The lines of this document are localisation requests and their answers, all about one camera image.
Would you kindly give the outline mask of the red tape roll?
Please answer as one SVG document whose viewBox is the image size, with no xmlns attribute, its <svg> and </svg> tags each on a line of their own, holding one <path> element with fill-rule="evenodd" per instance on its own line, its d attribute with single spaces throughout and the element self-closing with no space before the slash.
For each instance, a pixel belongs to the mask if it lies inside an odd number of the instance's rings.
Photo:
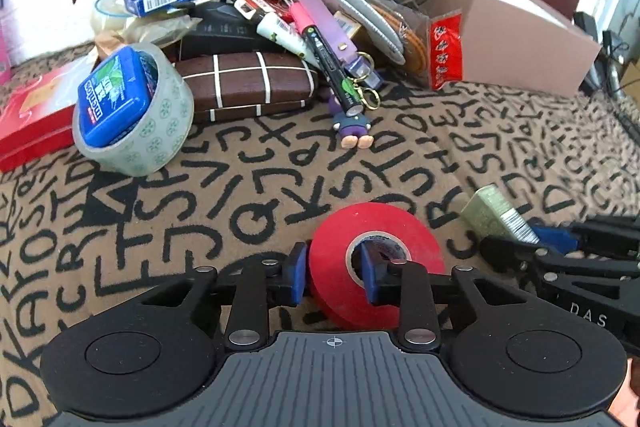
<svg viewBox="0 0 640 427">
<path fill-rule="evenodd" d="M 311 239 L 311 292 L 341 329 L 394 329 L 399 306 L 383 305 L 380 280 L 410 262 L 431 273 L 445 272 L 440 247 L 418 218 L 380 202 L 350 205 L 332 213 Z"/>
</svg>

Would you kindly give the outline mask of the gold small box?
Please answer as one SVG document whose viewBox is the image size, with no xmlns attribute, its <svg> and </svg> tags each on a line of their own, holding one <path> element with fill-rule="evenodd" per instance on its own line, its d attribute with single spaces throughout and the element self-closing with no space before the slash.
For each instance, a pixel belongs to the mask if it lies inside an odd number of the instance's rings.
<svg viewBox="0 0 640 427">
<path fill-rule="evenodd" d="M 461 217 L 479 239 L 497 236 L 529 244 L 540 242 L 537 234 L 495 184 L 476 190 L 463 207 Z"/>
</svg>

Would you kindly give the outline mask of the clear printed tape roll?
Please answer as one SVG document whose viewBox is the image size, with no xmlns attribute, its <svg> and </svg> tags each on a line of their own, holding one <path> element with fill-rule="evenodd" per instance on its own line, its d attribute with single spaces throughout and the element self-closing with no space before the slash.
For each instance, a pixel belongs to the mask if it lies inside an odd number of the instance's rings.
<svg viewBox="0 0 640 427">
<path fill-rule="evenodd" d="M 73 138 L 79 152 L 107 170 L 126 176 L 147 176 L 163 168 L 183 146 L 194 115 L 192 92 L 163 51 L 151 43 L 131 45 L 149 53 L 158 80 L 149 109 L 128 134 L 102 148 L 88 146 L 79 132 L 78 103 L 73 113 Z"/>
</svg>

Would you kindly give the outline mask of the blue plastic box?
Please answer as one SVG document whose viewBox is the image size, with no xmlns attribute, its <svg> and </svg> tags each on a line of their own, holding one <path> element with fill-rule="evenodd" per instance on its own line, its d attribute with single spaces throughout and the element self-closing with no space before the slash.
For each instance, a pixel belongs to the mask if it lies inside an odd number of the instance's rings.
<svg viewBox="0 0 640 427">
<path fill-rule="evenodd" d="M 132 46 L 107 57 L 78 87 L 79 132 L 90 147 L 111 145 L 149 109 L 158 72 L 154 58 Z"/>
</svg>

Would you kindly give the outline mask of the purple figurine toy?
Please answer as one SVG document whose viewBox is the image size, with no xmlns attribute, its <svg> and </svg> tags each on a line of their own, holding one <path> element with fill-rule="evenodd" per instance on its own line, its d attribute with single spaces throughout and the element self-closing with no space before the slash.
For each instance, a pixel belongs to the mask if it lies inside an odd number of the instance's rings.
<svg viewBox="0 0 640 427">
<path fill-rule="evenodd" d="M 366 115 L 347 116 L 333 92 L 330 92 L 329 112 L 333 118 L 332 128 L 343 150 L 367 150 L 372 146 L 374 139 L 370 135 L 371 124 Z"/>
</svg>

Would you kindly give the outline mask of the black pink marker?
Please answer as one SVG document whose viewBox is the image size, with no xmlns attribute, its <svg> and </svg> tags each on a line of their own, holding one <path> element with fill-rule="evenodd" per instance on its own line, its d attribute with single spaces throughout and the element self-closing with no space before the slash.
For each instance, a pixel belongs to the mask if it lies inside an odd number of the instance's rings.
<svg viewBox="0 0 640 427">
<path fill-rule="evenodd" d="M 320 30 L 299 2 L 290 5 L 290 13 L 293 17 L 296 29 L 311 49 L 320 69 L 328 80 L 329 86 L 340 104 L 341 109 L 348 117 L 355 117 L 363 112 L 360 95 L 355 90 L 352 82 L 347 78 L 340 60 L 331 50 Z"/>
</svg>

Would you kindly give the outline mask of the brown checkered glasses case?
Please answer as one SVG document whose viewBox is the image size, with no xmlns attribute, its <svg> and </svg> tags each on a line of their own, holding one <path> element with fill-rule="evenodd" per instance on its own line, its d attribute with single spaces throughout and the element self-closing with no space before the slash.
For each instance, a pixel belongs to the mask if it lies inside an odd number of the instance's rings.
<svg viewBox="0 0 640 427">
<path fill-rule="evenodd" d="M 191 89 L 193 120 L 218 122 L 291 112 L 307 106 L 320 83 L 318 69 L 288 53 L 226 53 L 180 61 Z"/>
</svg>

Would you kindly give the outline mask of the brown cardboard box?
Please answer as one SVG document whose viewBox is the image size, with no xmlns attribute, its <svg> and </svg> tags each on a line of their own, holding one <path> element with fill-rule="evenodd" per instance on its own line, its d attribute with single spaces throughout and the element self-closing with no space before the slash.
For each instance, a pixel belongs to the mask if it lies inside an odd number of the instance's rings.
<svg viewBox="0 0 640 427">
<path fill-rule="evenodd" d="M 426 0 L 422 8 L 431 18 L 461 13 L 465 81 L 572 96 L 600 51 L 541 0 Z"/>
</svg>

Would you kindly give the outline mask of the cookie pack red label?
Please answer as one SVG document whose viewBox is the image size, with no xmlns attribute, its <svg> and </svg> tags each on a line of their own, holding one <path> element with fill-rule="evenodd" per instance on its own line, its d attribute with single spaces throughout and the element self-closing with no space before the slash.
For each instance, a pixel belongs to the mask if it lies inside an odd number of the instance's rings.
<svg viewBox="0 0 640 427">
<path fill-rule="evenodd" d="M 428 16 L 392 0 L 366 0 L 398 35 L 404 72 L 431 91 L 463 80 L 462 12 Z"/>
</svg>

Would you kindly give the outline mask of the white tube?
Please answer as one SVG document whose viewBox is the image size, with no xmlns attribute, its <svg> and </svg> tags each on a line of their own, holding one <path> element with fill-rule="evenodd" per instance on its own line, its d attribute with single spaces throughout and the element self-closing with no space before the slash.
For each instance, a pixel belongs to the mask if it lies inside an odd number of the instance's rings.
<svg viewBox="0 0 640 427">
<path fill-rule="evenodd" d="M 277 13 L 265 14 L 258 22 L 256 31 L 261 37 L 274 42 L 309 65 L 315 68 L 320 67 L 316 57 L 303 38 L 291 25 L 285 23 Z"/>
</svg>

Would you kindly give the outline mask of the black pouch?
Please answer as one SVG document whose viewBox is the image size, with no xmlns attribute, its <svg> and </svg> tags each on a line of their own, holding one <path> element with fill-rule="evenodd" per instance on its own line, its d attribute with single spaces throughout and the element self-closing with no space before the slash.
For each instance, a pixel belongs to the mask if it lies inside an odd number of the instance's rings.
<svg viewBox="0 0 640 427">
<path fill-rule="evenodd" d="M 198 24 L 177 44 L 178 61 L 226 53 L 270 52 L 283 49 L 258 35 L 256 27 L 228 3 L 209 1 L 188 9 Z"/>
</svg>

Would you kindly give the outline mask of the red flat gift box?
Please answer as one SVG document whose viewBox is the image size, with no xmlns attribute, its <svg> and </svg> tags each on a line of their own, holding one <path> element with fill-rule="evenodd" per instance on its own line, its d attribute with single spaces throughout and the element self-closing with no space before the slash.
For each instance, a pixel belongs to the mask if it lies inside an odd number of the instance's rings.
<svg viewBox="0 0 640 427">
<path fill-rule="evenodd" d="M 98 60 L 92 49 L 14 91 L 1 114 L 0 167 L 9 172 L 74 144 L 77 89 Z"/>
</svg>

